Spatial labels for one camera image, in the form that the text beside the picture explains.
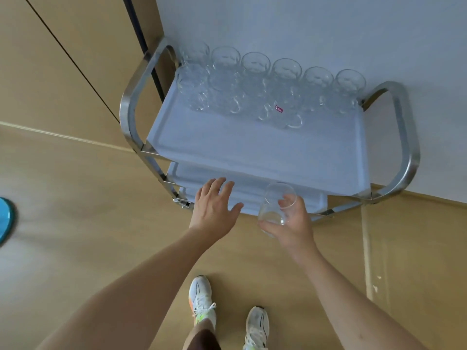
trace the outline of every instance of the forearm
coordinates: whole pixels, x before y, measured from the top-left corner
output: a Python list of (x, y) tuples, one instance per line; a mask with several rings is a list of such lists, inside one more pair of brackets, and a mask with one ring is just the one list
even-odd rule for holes
[(426, 350), (407, 330), (359, 292), (310, 245), (299, 264), (346, 350)]
[(186, 276), (212, 243), (178, 241), (92, 296), (40, 349), (147, 349)]

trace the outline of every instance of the blue object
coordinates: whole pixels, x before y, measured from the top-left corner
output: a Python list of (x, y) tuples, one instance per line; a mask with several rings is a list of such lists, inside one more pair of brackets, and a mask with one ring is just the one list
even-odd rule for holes
[(13, 203), (5, 198), (0, 198), (0, 245), (7, 239), (13, 229), (15, 218)]

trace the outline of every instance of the leg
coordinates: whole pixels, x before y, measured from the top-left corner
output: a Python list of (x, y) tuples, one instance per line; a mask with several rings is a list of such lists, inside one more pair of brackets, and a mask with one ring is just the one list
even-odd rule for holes
[(247, 317), (247, 335), (243, 350), (267, 350), (269, 318), (262, 307), (253, 307)]
[(214, 335), (216, 327), (215, 303), (206, 276), (196, 277), (190, 286), (188, 300), (195, 318), (195, 326), (185, 340), (183, 350), (220, 350)]

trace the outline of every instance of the right hand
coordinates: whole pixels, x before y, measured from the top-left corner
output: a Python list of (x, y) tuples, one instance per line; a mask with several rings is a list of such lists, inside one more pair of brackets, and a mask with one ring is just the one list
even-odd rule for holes
[[(286, 198), (285, 196), (284, 200), (279, 200), (279, 205), (286, 204)], [(295, 262), (300, 264), (304, 254), (317, 251), (312, 221), (301, 196), (296, 198), (294, 206), (289, 213), (286, 213), (286, 217), (287, 222), (284, 225), (268, 221), (258, 221), (258, 225), (262, 230), (276, 237)]]

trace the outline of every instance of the shoelace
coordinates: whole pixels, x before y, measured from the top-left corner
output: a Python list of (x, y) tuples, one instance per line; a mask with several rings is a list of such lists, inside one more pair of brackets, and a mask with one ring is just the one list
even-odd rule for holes
[(264, 347), (263, 332), (259, 329), (251, 329), (250, 333), (245, 336), (245, 346), (243, 349), (252, 350), (268, 350)]
[(214, 302), (211, 306), (207, 307), (205, 306), (206, 304), (206, 294), (199, 294), (196, 298), (195, 301), (193, 302), (193, 317), (197, 319), (198, 317), (205, 315), (208, 313), (211, 309), (216, 308), (216, 303)]

